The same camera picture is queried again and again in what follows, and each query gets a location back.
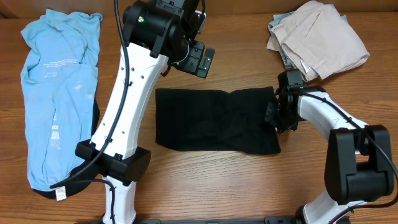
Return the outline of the black t-shirt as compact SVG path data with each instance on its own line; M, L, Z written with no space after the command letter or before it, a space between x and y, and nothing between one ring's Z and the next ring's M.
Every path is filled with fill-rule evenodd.
M176 151L281 152L275 127L265 121L273 87L155 91L157 144Z

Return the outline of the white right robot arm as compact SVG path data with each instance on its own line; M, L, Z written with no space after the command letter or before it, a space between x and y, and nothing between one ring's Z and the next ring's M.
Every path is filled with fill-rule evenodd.
M295 215L268 216L265 223L350 223L348 214L360 208L387 208L397 199L376 203L393 193L397 167L392 161L390 134L383 125L368 125L352 117L319 86L280 87L278 132L309 121L328 141L324 191Z

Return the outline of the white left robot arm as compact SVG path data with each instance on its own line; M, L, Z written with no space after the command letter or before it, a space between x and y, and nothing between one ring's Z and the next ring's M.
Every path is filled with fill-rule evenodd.
M97 168L106 187L101 223L133 223L136 184L151 158L138 146L152 90L171 68L205 78L215 51L196 41L206 21L200 0L137 1L118 14L121 58L103 119L76 155Z

